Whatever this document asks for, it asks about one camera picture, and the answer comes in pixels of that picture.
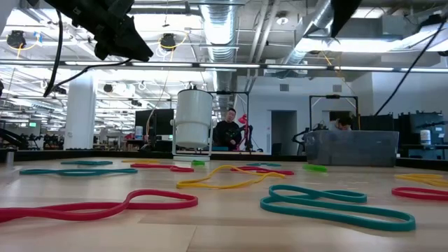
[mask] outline ceiling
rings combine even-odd
[[[380,18],[391,8],[396,8],[393,15],[403,16],[403,13],[419,12],[430,8],[437,8],[446,1],[387,1],[387,0],[367,0],[353,15],[354,18]],[[262,1],[247,1],[245,6],[238,10],[238,30],[237,30],[237,62],[246,63],[254,40],[254,29],[259,22],[259,12]],[[286,12],[288,22],[277,24],[274,22],[268,36],[268,45],[262,52],[262,60],[277,60],[288,55],[295,46],[295,30],[301,17],[314,11],[316,1],[281,1],[279,12]],[[163,62],[206,62],[209,54],[204,47],[207,42],[203,31],[201,17],[196,15],[154,15],[138,14],[134,15],[136,30],[144,41],[155,52],[151,61]],[[95,61],[98,60],[94,54],[95,41],[89,32],[83,28],[71,26],[71,20],[63,17],[64,22],[64,46],[61,60],[73,61]],[[20,59],[20,60],[53,60],[57,49],[57,15],[53,9],[15,9],[10,14],[7,25],[0,35],[0,59]],[[27,40],[27,49],[20,53],[14,48],[10,48],[6,43],[7,35],[13,30],[25,31],[24,37]],[[173,52],[161,50],[159,39],[163,34],[173,33],[176,42],[181,44]],[[330,52],[325,56],[332,64],[343,64],[347,66],[373,66],[377,65],[382,58],[381,53],[371,52]],[[122,61],[123,58],[110,56],[108,61]],[[327,65],[328,61],[322,54],[308,54],[305,59],[308,64]],[[191,85],[198,88],[214,91],[214,81],[212,71],[151,71],[151,70],[92,70],[95,80],[98,82],[98,102],[97,102],[97,129],[100,127],[110,127],[128,131],[132,129],[134,120],[133,112],[140,109],[168,109],[176,108],[176,95]],[[63,81],[72,75],[70,69],[59,69],[57,72],[57,82]],[[51,69],[43,68],[12,68],[0,66],[0,79],[3,81],[6,92],[3,96],[17,95],[29,97],[29,99],[4,99],[2,118],[51,118],[56,116],[58,123],[47,123],[45,127],[56,130],[64,126],[65,111],[67,109],[67,96],[56,95],[58,99],[42,100],[46,81],[50,78]],[[301,85],[294,87],[298,92],[308,93],[306,89],[312,85],[314,77],[336,77],[332,72],[310,72],[307,74],[309,80],[300,81]],[[262,95],[269,94],[266,85],[270,83],[280,84],[275,78],[259,76],[254,83],[254,92]],[[286,80],[286,83],[294,85],[296,80]],[[116,92],[105,92],[104,85],[112,85]],[[245,78],[238,78],[239,90],[244,89]],[[69,92],[69,84],[63,86]],[[113,98],[133,96],[139,98],[172,99],[172,101],[142,101],[142,106],[133,106],[130,101],[117,101]]]

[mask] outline gray storage bin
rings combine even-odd
[[[313,165],[393,167],[398,132],[328,131],[304,136],[307,161]]]

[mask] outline man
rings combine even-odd
[[[342,117],[337,119],[336,121],[330,122],[328,127],[329,130],[337,131],[337,130],[351,130],[352,119],[347,117]]]
[[[234,122],[237,112],[230,108],[227,111],[225,120],[219,122],[213,130],[214,146],[226,146],[229,151],[237,149],[237,144],[242,140],[239,126]]]

